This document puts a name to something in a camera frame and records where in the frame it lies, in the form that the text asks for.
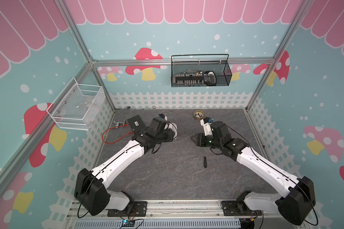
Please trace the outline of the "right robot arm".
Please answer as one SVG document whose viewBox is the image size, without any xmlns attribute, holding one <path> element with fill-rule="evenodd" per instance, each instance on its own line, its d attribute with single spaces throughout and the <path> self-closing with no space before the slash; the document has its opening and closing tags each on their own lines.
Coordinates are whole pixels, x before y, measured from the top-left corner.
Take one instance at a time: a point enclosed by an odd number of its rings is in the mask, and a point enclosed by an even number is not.
<svg viewBox="0 0 344 229">
<path fill-rule="evenodd" d="M 314 184 L 306 176 L 299 178 L 280 169 L 257 153 L 242 135 L 233 138 L 231 127 L 211 118 L 200 120 L 203 133 L 195 134 L 191 140 L 201 148 L 218 149 L 221 154 L 249 168 L 264 179 L 275 190 L 274 194 L 252 191 L 242 193 L 237 199 L 250 210 L 279 213 L 293 225 L 300 226 L 316 205 Z"/>
</svg>

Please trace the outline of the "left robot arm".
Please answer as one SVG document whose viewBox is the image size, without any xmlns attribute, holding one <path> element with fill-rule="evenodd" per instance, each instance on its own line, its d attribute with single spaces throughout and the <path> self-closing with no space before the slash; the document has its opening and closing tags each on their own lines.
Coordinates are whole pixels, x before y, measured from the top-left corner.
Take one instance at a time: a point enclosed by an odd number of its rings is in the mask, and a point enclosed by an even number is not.
<svg viewBox="0 0 344 229">
<path fill-rule="evenodd" d="M 135 200 L 124 191 L 114 192 L 108 188 L 135 160 L 148 151 L 155 154 L 158 151 L 156 145 L 172 142 L 178 137 L 177 125 L 169 122 L 164 114 L 157 115 L 149 126 L 139 115 L 128 119 L 127 123 L 133 134 L 131 140 L 107 161 L 91 170 L 82 169 L 77 175 L 74 197 L 92 216 L 104 210 L 133 214 Z"/>
</svg>

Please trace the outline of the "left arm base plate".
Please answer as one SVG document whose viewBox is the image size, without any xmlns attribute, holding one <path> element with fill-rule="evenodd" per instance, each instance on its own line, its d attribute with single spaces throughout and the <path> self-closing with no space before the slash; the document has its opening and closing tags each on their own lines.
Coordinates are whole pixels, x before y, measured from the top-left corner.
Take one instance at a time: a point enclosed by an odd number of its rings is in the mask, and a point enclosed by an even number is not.
<svg viewBox="0 0 344 229">
<path fill-rule="evenodd" d="M 108 210 L 108 217 L 145 217 L 147 201 L 132 201 L 124 210 Z"/>
</svg>

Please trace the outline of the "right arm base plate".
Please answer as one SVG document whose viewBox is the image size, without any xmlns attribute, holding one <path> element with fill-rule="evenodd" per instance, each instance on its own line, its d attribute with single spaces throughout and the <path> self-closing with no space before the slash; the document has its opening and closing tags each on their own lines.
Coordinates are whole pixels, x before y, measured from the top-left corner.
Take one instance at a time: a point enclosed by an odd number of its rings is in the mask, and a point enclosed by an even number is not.
<svg viewBox="0 0 344 229">
<path fill-rule="evenodd" d="M 262 211 L 250 210 L 242 201 L 224 200 L 221 201 L 220 207 L 224 216 L 243 216 L 255 219 L 263 215 Z"/>
</svg>

